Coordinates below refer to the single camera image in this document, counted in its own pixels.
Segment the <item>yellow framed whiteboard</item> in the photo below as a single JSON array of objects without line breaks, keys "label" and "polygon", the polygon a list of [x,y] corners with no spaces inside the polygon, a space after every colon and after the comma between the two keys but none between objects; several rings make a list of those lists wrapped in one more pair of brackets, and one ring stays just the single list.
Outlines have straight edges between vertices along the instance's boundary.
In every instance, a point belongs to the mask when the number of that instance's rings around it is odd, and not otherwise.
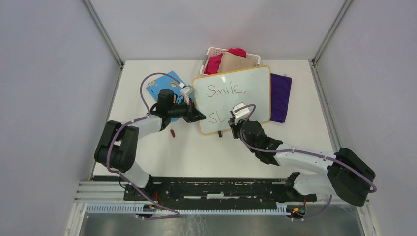
[{"label": "yellow framed whiteboard", "polygon": [[251,120],[270,120],[271,82],[267,65],[197,77],[192,87],[196,107],[206,116],[199,121],[202,134],[229,130],[230,111],[240,103],[256,105]]}]

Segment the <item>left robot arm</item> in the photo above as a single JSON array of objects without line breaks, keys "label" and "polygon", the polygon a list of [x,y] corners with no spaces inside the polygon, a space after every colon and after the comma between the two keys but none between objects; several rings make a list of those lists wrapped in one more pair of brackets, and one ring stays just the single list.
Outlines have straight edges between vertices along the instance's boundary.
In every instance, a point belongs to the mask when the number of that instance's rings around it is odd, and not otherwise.
[{"label": "left robot arm", "polygon": [[175,102],[174,92],[163,89],[158,94],[157,102],[151,107],[150,114],[145,117],[125,124],[108,121],[96,147],[95,161],[135,185],[135,193],[142,200],[146,201],[154,196],[154,186],[148,183],[151,175],[135,161],[138,140],[164,130],[175,118],[182,118],[187,123],[206,119],[186,93],[182,96],[181,102]]}]

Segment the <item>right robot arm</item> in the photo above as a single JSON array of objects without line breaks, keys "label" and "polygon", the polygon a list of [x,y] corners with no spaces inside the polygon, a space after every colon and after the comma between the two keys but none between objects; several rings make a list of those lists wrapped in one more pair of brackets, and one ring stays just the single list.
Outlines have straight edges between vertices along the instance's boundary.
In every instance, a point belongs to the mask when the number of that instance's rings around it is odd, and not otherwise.
[{"label": "right robot arm", "polygon": [[297,148],[267,136],[257,121],[232,117],[228,124],[233,137],[240,139],[261,162],[309,171],[288,177],[284,195],[291,201],[302,195],[328,194],[361,207],[368,194],[377,190],[373,183],[375,172],[348,148],[342,147],[337,152]]}]

